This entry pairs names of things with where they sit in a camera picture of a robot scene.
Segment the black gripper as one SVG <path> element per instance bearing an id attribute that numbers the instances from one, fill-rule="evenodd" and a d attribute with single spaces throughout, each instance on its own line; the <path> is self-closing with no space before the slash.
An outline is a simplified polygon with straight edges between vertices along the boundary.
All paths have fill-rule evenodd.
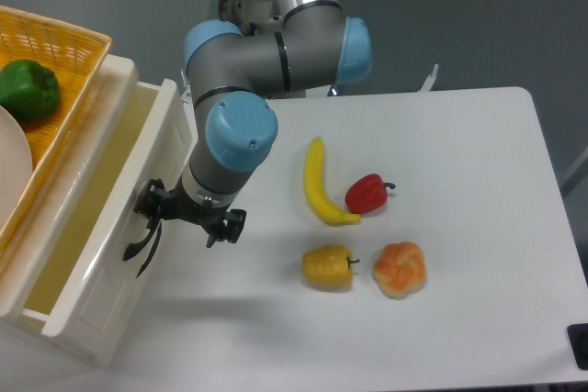
<path id="1" fill-rule="evenodd" d="M 147 219 L 147 229 L 153 230 L 162 219 L 181 219 L 199 225 L 208 234 L 207 248 L 216 242 L 236 243 L 243 231 L 247 212 L 243 209 L 226 211 L 211 202 L 193 200 L 183 187 L 166 191 L 162 179 L 150 179 L 140 191 L 133 212 Z"/>

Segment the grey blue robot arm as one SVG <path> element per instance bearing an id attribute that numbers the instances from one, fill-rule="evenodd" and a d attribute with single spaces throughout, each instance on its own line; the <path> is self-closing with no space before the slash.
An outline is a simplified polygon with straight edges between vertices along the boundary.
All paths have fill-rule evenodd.
<path id="1" fill-rule="evenodd" d="M 246 214 L 232 207 L 277 136 L 270 96 L 365 78 L 372 49 L 363 20 L 338 0 L 268 0 L 277 12 L 256 31 L 240 19 L 209 20 L 184 44 L 198 140 L 175 187 L 160 180 L 142 189 L 135 211 L 146 217 L 149 242 L 161 224 L 199 225 L 210 242 L 236 242 Z"/>

